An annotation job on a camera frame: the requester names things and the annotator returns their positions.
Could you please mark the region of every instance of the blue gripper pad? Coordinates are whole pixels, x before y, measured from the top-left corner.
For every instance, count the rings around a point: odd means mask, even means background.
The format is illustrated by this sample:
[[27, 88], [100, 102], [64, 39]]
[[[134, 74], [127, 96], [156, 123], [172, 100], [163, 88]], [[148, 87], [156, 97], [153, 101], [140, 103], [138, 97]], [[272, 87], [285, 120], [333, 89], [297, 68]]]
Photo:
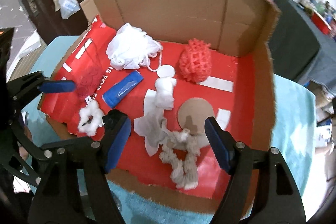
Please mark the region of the blue gripper pad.
[[221, 129], [214, 117], [205, 120], [204, 130], [220, 168], [230, 175], [235, 168], [234, 138]]
[[105, 165], [106, 173], [109, 173], [111, 169], [117, 167], [118, 160], [128, 140], [128, 137], [131, 134], [131, 129], [131, 120], [127, 118], [120, 130], [118, 131], [117, 135], [115, 136], [114, 141], [108, 151], [107, 162]]
[[39, 90], [43, 93], [72, 92], [75, 89], [76, 84], [71, 80], [45, 81], [39, 86]]

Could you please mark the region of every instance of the door handle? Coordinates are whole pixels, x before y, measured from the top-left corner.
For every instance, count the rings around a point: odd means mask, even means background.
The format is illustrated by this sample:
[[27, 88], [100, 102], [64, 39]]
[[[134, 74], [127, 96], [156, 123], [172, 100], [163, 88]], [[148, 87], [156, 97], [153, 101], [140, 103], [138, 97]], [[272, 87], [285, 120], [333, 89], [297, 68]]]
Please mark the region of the door handle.
[[27, 1], [31, 12], [33, 13], [33, 16], [36, 17], [39, 14], [39, 10], [37, 8], [35, 0], [27, 0]]

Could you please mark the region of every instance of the small tag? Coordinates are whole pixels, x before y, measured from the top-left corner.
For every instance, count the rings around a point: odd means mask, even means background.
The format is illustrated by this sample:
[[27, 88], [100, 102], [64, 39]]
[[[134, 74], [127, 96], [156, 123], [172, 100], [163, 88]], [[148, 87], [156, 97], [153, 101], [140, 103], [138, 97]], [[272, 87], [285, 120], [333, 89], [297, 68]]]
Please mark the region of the small tag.
[[91, 101], [92, 101], [92, 98], [91, 98], [91, 96], [88, 96], [88, 97], [86, 97], [86, 98], [85, 98], [85, 101], [86, 101], [86, 104], [88, 105], [88, 104], [89, 104], [89, 102], [91, 102]]

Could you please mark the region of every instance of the gray cloth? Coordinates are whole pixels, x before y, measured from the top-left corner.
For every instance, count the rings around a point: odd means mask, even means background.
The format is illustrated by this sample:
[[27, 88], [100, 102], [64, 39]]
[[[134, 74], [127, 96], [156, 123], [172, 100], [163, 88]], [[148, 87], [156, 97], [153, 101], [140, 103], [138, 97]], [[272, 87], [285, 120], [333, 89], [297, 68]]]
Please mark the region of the gray cloth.
[[301, 85], [317, 82], [336, 96], [336, 42], [291, 0], [274, 0], [282, 14], [269, 48], [274, 73]]

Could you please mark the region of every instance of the red mesh sponge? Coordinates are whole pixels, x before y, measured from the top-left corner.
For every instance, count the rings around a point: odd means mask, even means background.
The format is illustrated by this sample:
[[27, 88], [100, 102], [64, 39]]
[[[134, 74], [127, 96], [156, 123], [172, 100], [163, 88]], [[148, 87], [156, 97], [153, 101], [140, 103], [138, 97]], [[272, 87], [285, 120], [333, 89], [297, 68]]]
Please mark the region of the red mesh sponge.
[[211, 44], [194, 38], [189, 40], [179, 60], [181, 74], [192, 82], [202, 82], [211, 73]]

